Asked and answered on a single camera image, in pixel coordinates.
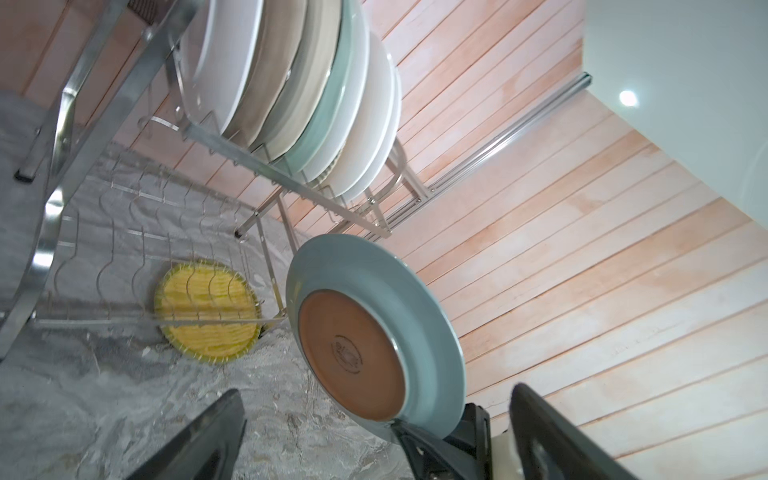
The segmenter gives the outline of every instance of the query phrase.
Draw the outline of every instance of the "yellow round object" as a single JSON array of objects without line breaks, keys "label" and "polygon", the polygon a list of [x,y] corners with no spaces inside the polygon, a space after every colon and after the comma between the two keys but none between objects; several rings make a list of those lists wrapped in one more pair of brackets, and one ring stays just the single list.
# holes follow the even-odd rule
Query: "yellow round object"
[{"label": "yellow round object", "polygon": [[[220,263],[197,261],[168,270],[157,287],[154,311],[167,319],[256,319],[261,308],[248,282]],[[163,326],[163,334],[181,352],[208,363],[234,360],[258,340],[261,326]]]}]

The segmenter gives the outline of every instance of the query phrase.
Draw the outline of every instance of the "white plate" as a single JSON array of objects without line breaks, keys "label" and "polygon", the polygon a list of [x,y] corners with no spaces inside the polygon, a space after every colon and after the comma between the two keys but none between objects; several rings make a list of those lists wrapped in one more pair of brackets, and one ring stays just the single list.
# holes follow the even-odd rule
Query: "white plate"
[{"label": "white plate", "polygon": [[[464,412],[464,356],[451,323],[424,283],[368,240],[314,237],[293,258],[286,285],[288,317],[300,347],[299,307],[317,290],[335,290],[355,300],[395,346],[406,379],[405,401],[396,418],[441,439],[451,433]],[[339,407],[372,434],[396,442],[389,422],[361,419]]]},{"label": "white plate", "polygon": [[181,98],[200,123],[213,114],[219,133],[230,124],[243,94],[262,0],[208,0],[180,41]]},{"label": "white plate", "polygon": [[395,137],[397,137],[397,127],[400,124],[400,111],[402,106],[402,86],[400,85],[400,75],[397,72],[397,67],[392,68],[392,81],[395,82],[395,100],[392,103],[392,115],[389,117],[389,126],[386,128],[386,134],[384,135],[384,141],[382,146],[379,147],[379,151],[376,152],[376,157],[373,158],[368,170],[362,175],[360,180],[355,183],[352,188],[347,190],[344,195],[341,196],[342,200],[351,204],[355,197],[360,195],[366,188],[370,187],[373,180],[384,168],[389,152],[392,150],[392,145],[395,143]]},{"label": "white plate", "polygon": [[394,66],[394,62],[373,33],[370,35],[370,47],[366,88],[362,93],[360,109],[339,155],[339,162],[322,184],[322,187],[329,187],[329,195],[333,197],[352,188],[366,172],[384,141],[392,114],[395,88],[390,65]]},{"label": "white plate", "polygon": [[286,153],[310,122],[328,81],[341,23],[341,0],[311,0],[290,76],[251,147],[264,144],[270,159]]},{"label": "white plate", "polygon": [[331,131],[312,160],[301,170],[307,181],[315,180],[331,165],[336,155],[341,151],[344,141],[352,130],[352,124],[360,108],[362,90],[366,86],[368,73],[369,33],[366,16],[362,13],[360,3],[353,4],[354,19],[352,23],[353,59],[352,70],[347,78],[346,88],[339,107],[339,113],[333,121]]}]

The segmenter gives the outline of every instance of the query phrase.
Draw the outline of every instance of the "teal plate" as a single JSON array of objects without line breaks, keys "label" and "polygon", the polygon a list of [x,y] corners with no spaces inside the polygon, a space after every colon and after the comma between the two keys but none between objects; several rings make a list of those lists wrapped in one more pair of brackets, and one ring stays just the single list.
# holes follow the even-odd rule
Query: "teal plate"
[{"label": "teal plate", "polygon": [[[296,252],[286,283],[288,318],[299,347],[299,308],[317,290],[335,290],[355,300],[389,337],[406,381],[405,400],[395,418],[439,439],[451,433],[464,412],[464,356],[426,285],[375,243],[354,235],[314,237]],[[372,434],[397,442],[391,422],[363,419],[337,405]]]},{"label": "teal plate", "polygon": [[352,23],[356,13],[352,2],[356,0],[344,0],[342,6],[341,26],[339,27],[339,43],[336,47],[336,57],[326,83],[323,96],[312,114],[310,122],[296,143],[278,161],[284,170],[290,172],[294,178],[300,179],[300,171],[312,160],[320,145],[328,136],[333,125],[333,120],[339,113],[341,100],[346,86],[349,72],[352,70]]}]

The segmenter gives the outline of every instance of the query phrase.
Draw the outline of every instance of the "dish drying rack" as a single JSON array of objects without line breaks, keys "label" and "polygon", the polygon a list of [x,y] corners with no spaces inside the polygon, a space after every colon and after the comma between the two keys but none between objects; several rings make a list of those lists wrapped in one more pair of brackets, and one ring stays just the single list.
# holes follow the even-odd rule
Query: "dish drying rack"
[{"label": "dish drying rack", "polygon": [[[44,184],[42,219],[34,237],[34,249],[10,307],[0,312],[4,320],[0,326],[0,360],[5,358],[28,321],[44,328],[276,322],[285,317],[285,305],[261,219],[277,205],[287,244],[294,253],[297,251],[299,241],[283,202],[286,192],[295,192],[325,208],[329,215],[337,215],[339,220],[335,221],[334,233],[343,232],[356,224],[378,237],[391,234],[379,203],[394,192],[399,182],[406,183],[418,201],[430,197],[421,181],[408,168],[405,152],[397,140],[387,159],[394,173],[392,179],[375,193],[366,189],[362,201],[348,205],[334,198],[333,192],[314,190],[297,180],[280,166],[279,159],[272,161],[264,148],[252,153],[221,137],[212,114],[199,124],[192,121],[181,102],[180,92],[184,85],[177,74],[177,46],[203,3],[204,0],[175,0],[168,5],[162,21],[145,30],[145,49],[114,97],[99,118],[75,140],[74,106],[78,94],[128,0],[106,3],[101,18],[61,89],[58,101],[46,114],[25,163],[15,174],[16,180],[24,183],[31,183],[36,174],[45,176],[41,179]],[[177,121],[171,123],[152,116],[142,121],[162,124],[185,139],[199,142],[212,152],[271,180],[278,188],[257,209],[195,185],[165,167],[127,159],[129,155],[112,153],[110,156],[108,152],[108,159],[93,168],[108,150],[112,137],[139,97],[163,67],[171,98],[177,105]],[[126,167],[141,172],[138,180],[121,182],[121,177],[125,179],[123,173]],[[84,214],[87,209],[78,208],[78,198],[72,201],[75,191],[84,182],[102,187],[96,202],[96,214],[93,210]],[[118,204],[124,202],[130,221],[115,220],[116,216],[110,211],[115,203],[105,200],[111,197]],[[137,214],[148,210],[153,212],[149,216]],[[168,223],[164,220],[167,218],[178,221]],[[254,226],[257,238],[249,235]],[[86,234],[85,231],[100,233]],[[69,297],[63,292],[68,285],[59,281],[62,272],[72,269],[82,249],[91,248],[89,240],[99,237],[102,240],[106,238],[108,246],[104,249],[104,262],[89,266],[95,281],[95,288],[90,284],[93,295],[85,301],[68,300]],[[268,287],[264,285],[254,289],[260,299],[271,290],[272,299],[261,302],[262,311],[264,307],[273,311],[267,318],[238,316],[232,320],[231,313],[228,313],[227,319],[220,314],[216,319],[215,315],[212,318],[210,311],[197,311],[161,319],[151,311],[149,289],[153,289],[162,273],[175,263],[213,260],[243,275],[253,287],[251,270],[254,268],[253,259],[259,258],[257,247],[260,247],[263,266],[270,279]],[[69,257],[65,253],[67,250],[71,251]],[[130,279],[127,278],[129,272],[132,272]],[[120,300],[111,300],[118,297],[110,293],[114,282],[121,283],[121,287],[117,288],[121,291]],[[132,302],[124,301],[126,291],[131,292]]]}]

